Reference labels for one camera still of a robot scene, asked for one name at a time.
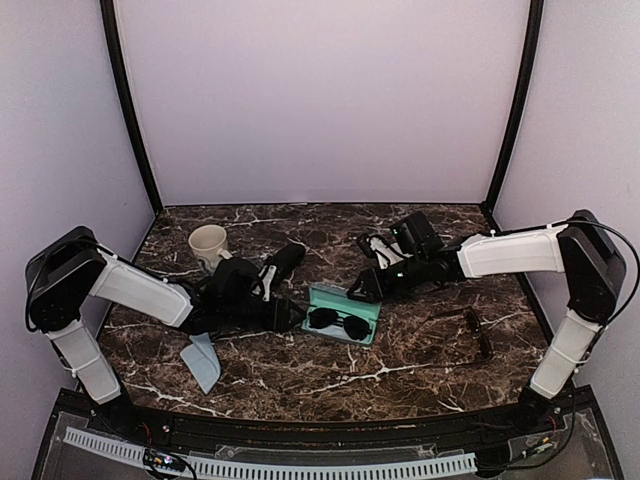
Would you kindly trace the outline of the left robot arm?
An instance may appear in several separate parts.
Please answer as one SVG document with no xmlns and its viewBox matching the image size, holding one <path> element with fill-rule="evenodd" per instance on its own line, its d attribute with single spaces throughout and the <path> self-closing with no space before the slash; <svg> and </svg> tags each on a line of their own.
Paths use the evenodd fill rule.
<svg viewBox="0 0 640 480">
<path fill-rule="evenodd" d="M 221 377 L 210 333 L 227 321 L 285 332 L 304 312 L 276 296 L 280 283 L 301 263 L 305 249 L 288 244 L 262 267 L 217 250 L 213 272 L 195 284 L 170 281 L 138 268 L 101 245 L 79 226 L 32 257 L 25 268 L 26 326 L 54 345 L 88 396 L 103 405 L 101 417 L 120 436 L 141 427 L 140 412 L 124 399 L 126 389 L 81 317 L 89 297 L 123 305 L 189 335 L 180 356 L 204 393 Z"/>
</svg>

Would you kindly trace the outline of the grey glasses case green lining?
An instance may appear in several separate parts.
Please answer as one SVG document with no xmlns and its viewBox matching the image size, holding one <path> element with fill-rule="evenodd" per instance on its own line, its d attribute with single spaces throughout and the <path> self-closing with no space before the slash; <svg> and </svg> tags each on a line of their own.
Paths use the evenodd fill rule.
<svg viewBox="0 0 640 480">
<path fill-rule="evenodd" d="M 342 312 L 342 316 L 355 315 L 367 320 L 372 329 L 372 333 L 365 340 L 356 341 L 351 340 L 341 327 L 330 326 L 322 330 L 311 328 L 309 326 L 308 315 L 314 309 L 321 307 L 339 310 Z M 374 342 L 380 310 L 380 303 L 371 304 L 349 299 L 345 288 L 324 283 L 313 283 L 309 287 L 309 308 L 307 310 L 307 316 L 301 325 L 301 330 L 305 333 L 323 338 L 370 347 Z"/>
</svg>

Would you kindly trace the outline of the blue cleaning cloth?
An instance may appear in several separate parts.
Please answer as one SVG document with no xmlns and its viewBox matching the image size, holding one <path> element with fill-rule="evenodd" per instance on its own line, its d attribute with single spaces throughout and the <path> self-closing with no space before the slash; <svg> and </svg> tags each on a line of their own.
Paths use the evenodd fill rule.
<svg viewBox="0 0 640 480">
<path fill-rule="evenodd" d="M 180 356 L 205 395 L 221 377 L 221 365 L 208 333 L 192 335 Z"/>
</svg>

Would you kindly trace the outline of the black aviator sunglasses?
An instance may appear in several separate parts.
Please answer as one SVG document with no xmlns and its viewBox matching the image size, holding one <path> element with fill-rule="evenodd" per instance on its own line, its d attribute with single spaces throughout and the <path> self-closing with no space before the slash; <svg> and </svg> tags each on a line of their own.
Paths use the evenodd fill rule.
<svg viewBox="0 0 640 480">
<path fill-rule="evenodd" d="M 322 330 L 330 326 L 341 327 L 351 340 L 363 341 L 372 333 L 367 320 L 355 315 L 342 316 L 339 310 L 316 308 L 309 313 L 308 318 L 311 328 Z"/>
</svg>

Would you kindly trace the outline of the black glasses case cream lining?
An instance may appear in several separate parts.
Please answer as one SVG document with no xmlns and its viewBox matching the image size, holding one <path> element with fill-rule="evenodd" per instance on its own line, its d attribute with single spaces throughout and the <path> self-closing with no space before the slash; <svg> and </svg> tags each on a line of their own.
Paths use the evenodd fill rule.
<svg viewBox="0 0 640 480">
<path fill-rule="evenodd" d="M 264 265 L 268 286 L 272 290 L 277 289 L 284 279 L 302 262 L 305 254 L 306 249 L 302 245 L 289 243 L 271 256 Z"/>
</svg>

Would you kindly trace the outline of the dark sunglasses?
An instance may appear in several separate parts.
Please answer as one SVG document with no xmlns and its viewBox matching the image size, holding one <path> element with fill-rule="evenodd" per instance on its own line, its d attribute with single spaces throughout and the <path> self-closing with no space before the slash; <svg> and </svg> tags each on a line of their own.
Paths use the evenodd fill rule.
<svg viewBox="0 0 640 480">
<path fill-rule="evenodd" d="M 494 357 L 491 341 L 472 307 L 429 316 L 408 337 L 412 359 L 427 368 L 465 368 Z"/>
</svg>

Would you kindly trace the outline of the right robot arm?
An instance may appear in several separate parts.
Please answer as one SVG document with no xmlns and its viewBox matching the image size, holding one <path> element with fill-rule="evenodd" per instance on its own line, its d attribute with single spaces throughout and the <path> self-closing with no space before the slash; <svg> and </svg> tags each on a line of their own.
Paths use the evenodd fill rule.
<svg viewBox="0 0 640 480">
<path fill-rule="evenodd" d="M 349 299 L 375 304 L 424 283 L 491 275 L 548 271 L 565 276 L 567 311 L 524 390 L 531 396 L 510 413 L 517 432 L 534 432 L 549 416 L 546 400 L 562 390 L 625 307 L 619 297 L 627 267 L 611 239 L 615 230 L 598 222 L 590 211 L 578 210 L 556 223 L 492 230 L 450 245 L 422 212 L 397 221 L 390 231 L 393 244 L 377 235 L 359 236 L 359 248 L 379 264 L 358 275 L 347 292 Z"/>
</svg>

